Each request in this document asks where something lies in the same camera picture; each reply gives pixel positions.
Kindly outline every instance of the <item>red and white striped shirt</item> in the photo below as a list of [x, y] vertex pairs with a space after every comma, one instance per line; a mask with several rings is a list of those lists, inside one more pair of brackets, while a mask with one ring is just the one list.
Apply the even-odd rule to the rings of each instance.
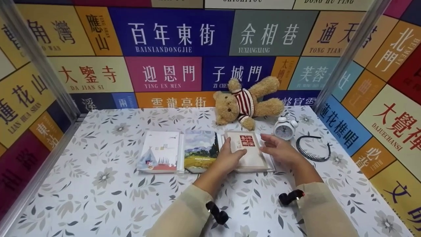
[[242, 122], [247, 117], [252, 117], [254, 114], [254, 104], [250, 92], [246, 89], [240, 89], [234, 91], [232, 94], [237, 99], [238, 108], [240, 109], [238, 120]]

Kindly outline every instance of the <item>table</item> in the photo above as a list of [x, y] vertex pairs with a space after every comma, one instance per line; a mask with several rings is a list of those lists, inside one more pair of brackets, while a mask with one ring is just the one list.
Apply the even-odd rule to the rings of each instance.
[[[312, 164], [329, 185], [360, 236], [412, 236], [345, 150], [308, 106], [285, 109], [299, 120], [295, 139], [308, 152], [331, 159]], [[83, 121], [10, 236], [144, 236], [160, 214], [196, 178], [193, 174], [135, 172], [147, 130], [241, 130], [238, 122], [215, 125], [214, 108], [94, 110]], [[276, 118], [258, 118], [256, 133], [271, 133]], [[230, 174], [216, 199], [231, 219], [208, 222], [204, 236], [304, 236], [296, 207], [277, 196], [291, 191], [290, 170]]]

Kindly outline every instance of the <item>sleeve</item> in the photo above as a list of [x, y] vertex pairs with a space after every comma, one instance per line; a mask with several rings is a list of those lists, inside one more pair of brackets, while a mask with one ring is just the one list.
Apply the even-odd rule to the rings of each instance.
[[190, 185], [148, 230], [147, 237], [199, 236], [210, 215], [205, 206], [209, 201], [213, 201], [210, 194]]
[[297, 189], [304, 192], [304, 197], [297, 204], [308, 237], [358, 237], [348, 216], [325, 183], [301, 184]]

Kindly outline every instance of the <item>alarm clock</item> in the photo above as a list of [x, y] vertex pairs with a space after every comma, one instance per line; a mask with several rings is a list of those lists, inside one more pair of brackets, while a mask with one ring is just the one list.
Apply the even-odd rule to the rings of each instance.
[[297, 118], [293, 115], [286, 114], [278, 118], [275, 123], [274, 135], [286, 141], [294, 137], [295, 129], [298, 127]]

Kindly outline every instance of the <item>left hand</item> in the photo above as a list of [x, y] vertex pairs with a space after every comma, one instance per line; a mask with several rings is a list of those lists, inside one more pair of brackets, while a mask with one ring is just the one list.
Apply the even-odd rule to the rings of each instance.
[[209, 169], [227, 175], [238, 166], [238, 162], [240, 161], [241, 157], [243, 157], [246, 153], [247, 149], [238, 150], [232, 153], [231, 138], [229, 137], [225, 140], [218, 157], [213, 162], [211, 167], [209, 167]]

